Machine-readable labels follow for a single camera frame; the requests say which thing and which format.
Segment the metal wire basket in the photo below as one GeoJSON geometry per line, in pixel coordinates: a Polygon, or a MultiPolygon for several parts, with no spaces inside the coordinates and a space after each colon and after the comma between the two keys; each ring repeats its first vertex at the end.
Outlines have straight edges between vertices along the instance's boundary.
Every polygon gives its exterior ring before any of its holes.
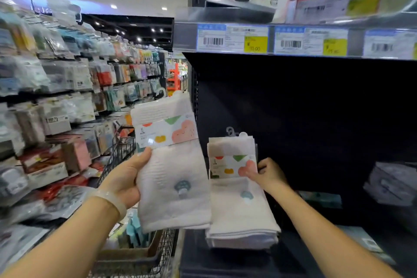
{"type": "MultiPolygon", "coordinates": [[[[110,159],[107,165],[104,167],[103,173],[98,180],[98,185],[104,180],[109,172],[123,161],[129,159],[133,154],[136,154],[136,139],[134,136],[133,126],[122,125],[117,130],[117,133],[113,140],[113,146],[110,159]]],[[[173,250],[175,241],[176,230],[166,229],[163,230],[158,250],[161,251],[161,257],[159,262],[155,265],[155,260],[149,261],[146,264],[146,260],[143,258],[138,259],[118,259],[118,260],[106,260],[105,262],[97,261],[93,268],[94,272],[100,272],[100,274],[90,273],[89,277],[102,277],[102,278],[159,278],[165,277],[169,272],[170,255],[173,250]],[[148,270],[144,270],[144,266],[148,265],[148,270]]]]}

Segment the forearm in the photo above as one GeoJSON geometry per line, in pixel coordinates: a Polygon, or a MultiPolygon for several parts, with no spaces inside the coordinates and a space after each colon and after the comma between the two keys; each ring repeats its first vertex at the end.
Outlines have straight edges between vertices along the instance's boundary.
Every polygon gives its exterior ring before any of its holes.
{"type": "Polygon", "coordinates": [[[327,278],[400,277],[310,207],[288,185],[278,182],[269,193],[291,219],[327,278]]]}
{"type": "Polygon", "coordinates": [[[59,229],[7,270],[1,278],[84,278],[117,222],[117,209],[89,198],[59,229]]]}

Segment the black ceiling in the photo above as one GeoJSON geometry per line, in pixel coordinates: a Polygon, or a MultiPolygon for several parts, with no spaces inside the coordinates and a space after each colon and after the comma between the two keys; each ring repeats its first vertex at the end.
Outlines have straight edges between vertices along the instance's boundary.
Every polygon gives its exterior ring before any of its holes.
{"type": "Polygon", "coordinates": [[[152,44],[172,51],[174,18],[83,14],[83,21],[91,24],[97,31],[108,35],[120,35],[136,44],[152,44]]]}

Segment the white bangle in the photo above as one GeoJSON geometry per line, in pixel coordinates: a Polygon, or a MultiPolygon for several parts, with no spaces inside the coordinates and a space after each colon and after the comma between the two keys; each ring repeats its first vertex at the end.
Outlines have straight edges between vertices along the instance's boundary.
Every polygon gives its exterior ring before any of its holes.
{"type": "Polygon", "coordinates": [[[110,202],[113,206],[116,207],[116,209],[119,211],[120,214],[120,220],[122,220],[127,213],[126,206],[114,195],[114,193],[110,191],[103,191],[100,189],[95,189],[87,193],[86,200],[90,197],[100,197],[108,202],[110,202]]]}

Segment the paper label band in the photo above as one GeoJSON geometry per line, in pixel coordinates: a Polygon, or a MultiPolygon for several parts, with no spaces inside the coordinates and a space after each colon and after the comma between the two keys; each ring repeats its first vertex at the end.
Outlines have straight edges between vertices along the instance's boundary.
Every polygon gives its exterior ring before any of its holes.
{"type": "Polygon", "coordinates": [[[210,178],[244,177],[246,172],[258,172],[255,155],[210,157],[210,178]]]}
{"type": "Polygon", "coordinates": [[[140,148],[147,146],[158,148],[199,138],[192,112],[141,124],[136,127],[136,132],[139,132],[138,145],[140,148]]]}

